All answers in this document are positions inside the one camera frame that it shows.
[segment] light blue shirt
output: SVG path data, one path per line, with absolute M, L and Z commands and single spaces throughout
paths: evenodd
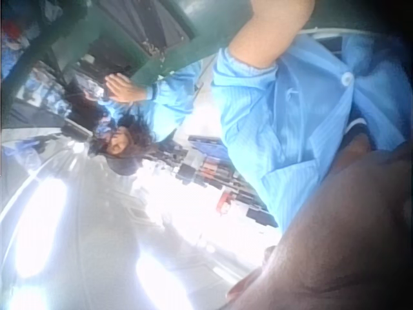
M 195 87 L 201 73 L 201 62 L 178 70 L 146 90 L 147 100 L 134 103 L 130 114 L 144 115 L 156 141 L 163 141 L 194 109 Z M 98 101 L 117 122 L 128 112 L 129 106 L 115 101 Z
M 377 148 L 394 150 L 410 137 L 410 83 L 392 45 L 376 43 L 346 36 L 340 60 L 311 37 L 297 36 L 264 70 L 219 52 L 213 93 L 223 143 L 282 232 L 327 175 L 352 104 Z

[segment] woman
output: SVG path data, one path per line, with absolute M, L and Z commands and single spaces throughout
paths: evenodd
M 192 113 L 201 62 L 193 63 L 150 87 L 134 85 L 121 74 L 106 77 L 110 100 L 87 99 L 104 106 L 109 118 L 95 128 L 90 154 L 102 154 L 117 174 L 129 176 L 145 155 L 156 150 L 185 117 Z

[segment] shirt button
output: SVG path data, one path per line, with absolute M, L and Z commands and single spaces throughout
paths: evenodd
M 341 83 L 346 87 L 349 87 L 353 83 L 353 81 L 354 81 L 354 75 L 351 72 L 346 72 L 341 77 Z

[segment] person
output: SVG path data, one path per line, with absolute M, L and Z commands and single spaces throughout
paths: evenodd
M 341 156 L 220 310 L 411 309 L 412 144 Z
M 150 87 L 139 87 L 122 74 L 106 77 L 110 99 L 97 101 L 110 114 L 114 126 L 106 127 L 102 119 L 98 133 L 98 154 L 103 154 L 110 168 L 123 176 L 131 175 L 141 166 L 146 154 L 156 149 L 192 113 L 196 83 L 201 62 L 174 72 Z
M 221 309 L 409 309 L 412 91 L 396 42 L 345 36 L 333 54 L 296 36 L 314 1 L 252 5 L 213 87 L 230 157 L 284 235 Z
M 299 35 L 314 0 L 251 2 L 212 87 L 229 156 L 284 233 L 356 136 L 387 151 L 410 139 L 408 54 L 392 37 Z

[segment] raised hand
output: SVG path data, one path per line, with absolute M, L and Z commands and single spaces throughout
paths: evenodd
M 110 99 L 121 103 L 129 103 L 146 99 L 146 89 L 136 86 L 126 76 L 110 74 L 106 77 L 106 85 L 111 91 Z

